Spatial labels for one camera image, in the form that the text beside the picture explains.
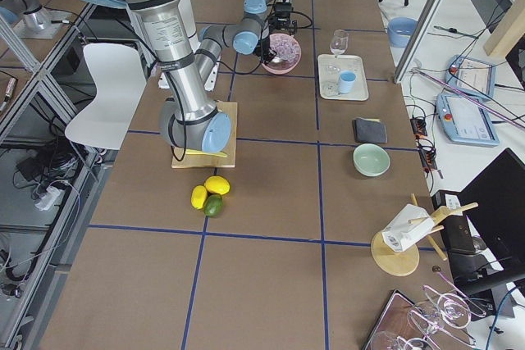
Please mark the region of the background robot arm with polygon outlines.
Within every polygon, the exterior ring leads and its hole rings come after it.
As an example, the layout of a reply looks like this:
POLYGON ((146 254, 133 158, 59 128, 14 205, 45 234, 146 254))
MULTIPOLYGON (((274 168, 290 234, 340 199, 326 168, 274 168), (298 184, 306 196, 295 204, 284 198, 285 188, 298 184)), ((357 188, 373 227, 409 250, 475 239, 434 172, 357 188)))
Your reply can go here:
POLYGON ((53 39, 60 29, 39 0, 1 0, 1 16, 22 39, 53 39))

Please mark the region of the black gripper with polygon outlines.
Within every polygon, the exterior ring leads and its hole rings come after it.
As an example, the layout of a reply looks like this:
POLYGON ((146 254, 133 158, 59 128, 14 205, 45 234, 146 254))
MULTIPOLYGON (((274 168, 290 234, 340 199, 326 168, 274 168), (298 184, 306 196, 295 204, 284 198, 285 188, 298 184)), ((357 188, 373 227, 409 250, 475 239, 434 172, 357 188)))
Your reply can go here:
POLYGON ((264 30, 259 34, 253 55, 262 59, 263 64, 271 63, 276 57, 276 52, 271 49, 269 30, 264 30))
POLYGON ((291 2, 275 2, 268 16, 269 32, 295 35, 298 26, 297 21, 291 18, 293 11, 291 2))

